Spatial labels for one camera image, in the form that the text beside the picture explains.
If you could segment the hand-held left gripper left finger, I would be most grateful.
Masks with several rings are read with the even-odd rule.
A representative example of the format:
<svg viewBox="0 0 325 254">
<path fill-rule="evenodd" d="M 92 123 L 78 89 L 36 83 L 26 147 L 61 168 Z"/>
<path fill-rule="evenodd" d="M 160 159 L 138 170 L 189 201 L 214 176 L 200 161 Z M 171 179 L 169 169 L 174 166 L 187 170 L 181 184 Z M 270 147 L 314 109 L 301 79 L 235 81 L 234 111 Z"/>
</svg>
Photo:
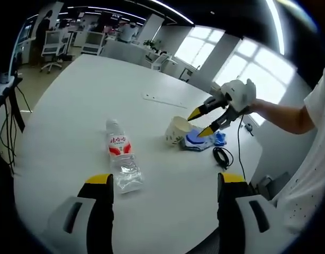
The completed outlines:
<svg viewBox="0 0 325 254">
<path fill-rule="evenodd" d="M 49 216 L 47 240 L 59 253 L 113 253 L 112 174 L 86 180 Z"/>
</svg>

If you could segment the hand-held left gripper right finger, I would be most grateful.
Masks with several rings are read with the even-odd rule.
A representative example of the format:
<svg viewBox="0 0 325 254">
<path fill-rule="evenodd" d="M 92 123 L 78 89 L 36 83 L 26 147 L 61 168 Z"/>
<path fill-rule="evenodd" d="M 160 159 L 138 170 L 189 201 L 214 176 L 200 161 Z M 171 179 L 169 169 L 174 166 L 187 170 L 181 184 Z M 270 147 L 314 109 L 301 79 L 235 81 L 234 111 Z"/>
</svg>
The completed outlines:
<svg viewBox="0 0 325 254">
<path fill-rule="evenodd" d="M 282 253 L 284 228 L 275 207 L 252 195 L 240 175 L 218 173 L 220 253 Z"/>
</svg>

